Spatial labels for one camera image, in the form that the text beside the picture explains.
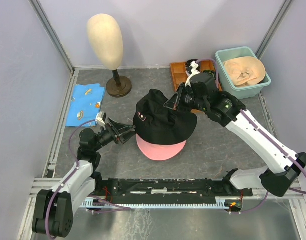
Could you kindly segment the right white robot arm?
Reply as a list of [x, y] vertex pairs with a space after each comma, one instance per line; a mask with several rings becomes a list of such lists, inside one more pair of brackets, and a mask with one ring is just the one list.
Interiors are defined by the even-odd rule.
[[213, 122], [231, 131], [251, 147], [266, 166], [249, 170], [232, 170], [222, 183], [224, 193], [235, 195], [243, 189], [265, 189], [276, 197], [296, 191], [292, 184], [303, 174], [306, 177], [306, 153], [296, 153], [270, 134], [235, 96], [220, 91], [216, 81], [199, 73], [181, 83], [164, 107], [189, 112], [198, 110]]

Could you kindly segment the beige mannequin head stand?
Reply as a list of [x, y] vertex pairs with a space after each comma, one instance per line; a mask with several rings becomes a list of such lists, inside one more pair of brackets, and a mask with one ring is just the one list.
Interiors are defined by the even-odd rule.
[[122, 98], [132, 90], [132, 82], [118, 72], [123, 56], [123, 36], [118, 22], [108, 14], [91, 17], [86, 25], [90, 45], [103, 66], [112, 71], [112, 78], [106, 84], [107, 93]]

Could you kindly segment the blue patterned cloth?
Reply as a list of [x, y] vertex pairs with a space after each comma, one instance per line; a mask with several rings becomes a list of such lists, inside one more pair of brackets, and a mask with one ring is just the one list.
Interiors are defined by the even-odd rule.
[[78, 127], [91, 121], [84, 127], [95, 127], [94, 119], [100, 112], [106, 89], [99, 83], [80, 85], [74, 87], [70, 108], [67, 115], [66, 126]]

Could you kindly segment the rolled black belt top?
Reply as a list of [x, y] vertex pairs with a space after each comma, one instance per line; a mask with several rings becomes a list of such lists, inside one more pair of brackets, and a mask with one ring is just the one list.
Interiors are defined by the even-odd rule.
[[192, 62], [196, 62], [196, 61], [197, 61], [197, 59], [190, 59], [190, 60], [188, 60], [188, 61], [185, 63], [185, 65], [186, 65], [186, 66], [190, 66]]

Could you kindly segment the beige bucket hat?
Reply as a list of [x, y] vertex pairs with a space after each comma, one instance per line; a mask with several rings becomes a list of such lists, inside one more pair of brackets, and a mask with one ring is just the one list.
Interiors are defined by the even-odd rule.
[[257, 85], [266, 76], [265, 66], [256, 57], [237, 57], [222, 64], [233, 85], [238, 88]]

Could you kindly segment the pink bucket hat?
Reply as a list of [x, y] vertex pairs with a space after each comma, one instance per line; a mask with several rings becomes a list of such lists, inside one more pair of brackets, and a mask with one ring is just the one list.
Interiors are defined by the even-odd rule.
[[173, 145], [159, 145], [144, 141], [139, 135], [136, 135], [136, 143], [140, 151], [150, 160], [166, 161], [179, 154], [185, 147], [187, 141]]

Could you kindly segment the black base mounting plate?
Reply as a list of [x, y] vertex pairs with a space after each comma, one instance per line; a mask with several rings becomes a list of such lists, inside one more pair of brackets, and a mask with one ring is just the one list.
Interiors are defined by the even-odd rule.
[[102, 180], [92, 193], [113, 204], [213, 204], [216, 197], [252, 197], [251, 189], [236, 189], [228, 180], [116, 179]]

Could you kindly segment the wooden compartment tray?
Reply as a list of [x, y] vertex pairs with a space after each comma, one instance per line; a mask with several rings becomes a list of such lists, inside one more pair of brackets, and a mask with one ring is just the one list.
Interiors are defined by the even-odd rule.
[[[192, 111], [199, 111], [209, 118], [220, 120], [222, 118], [222, 113], [219, 110], [219, 105], [222, 97], [219, 90], [219, 74], [216, 62], [212, 59], [202, 60], [201, 62], [198, 61], [200, 65], [200, 74], [196, 74], [190, 78], [188, 78], [186, 74], [185, 63], [186, 62], [176, 62], [170, 64], [174, 89], [177, 92], [181, 83], [196, 88], [200, 96], [200, 110]], [[204, 70], [215, 71], [217, 79], [215, 80], [206, 73], [203, 73]]]

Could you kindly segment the teal plastic bin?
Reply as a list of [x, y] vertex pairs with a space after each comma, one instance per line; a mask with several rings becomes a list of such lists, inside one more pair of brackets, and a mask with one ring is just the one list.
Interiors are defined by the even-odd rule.
[[215, 58], [218, 65], [220, 83], [224, 91], [229, 92], [238, 99], [251, 98], [259, 94], [264, 87], [269, 86], [271, 84], [271, 78], [266, 73], [265, 78], [256, 85], [245, 86], [245, 87], [234, 86], [230, 77], [228, 76], [228, 73], [226, 72], [223, 66], [223, 62], [240, 57], [257, 58], [254, 52], [249, 47], [246, 46], [219, 50], [215, 53]]

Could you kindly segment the black smiley bucket hat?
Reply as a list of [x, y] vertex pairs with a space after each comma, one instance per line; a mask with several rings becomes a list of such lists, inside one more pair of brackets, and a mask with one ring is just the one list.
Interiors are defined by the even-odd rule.
[[150, 89], [136, 104], [133, 125], [137, 135], [154, 145], [175, 145], [188, 140], [198, 119], [194, 113], [164, 107], [168, 99], [157, 89]]

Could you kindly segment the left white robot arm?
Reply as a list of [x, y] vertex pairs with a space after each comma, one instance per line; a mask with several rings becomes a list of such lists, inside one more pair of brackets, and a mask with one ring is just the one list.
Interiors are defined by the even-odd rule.
[[135, 134], [134, 125], [118, 123], [110, 118], [98, 133], [91, 128], [83, 129], [71, 170], [51, 189], [42, 189], [37, 194], [32, 231], [51, 240], [67, 237], [81, 204], [90, 194], [99, 195], [104, 189], [101, 173], [96, 171], [101, 160], [99, 150], [110, 143], [123, 145]]

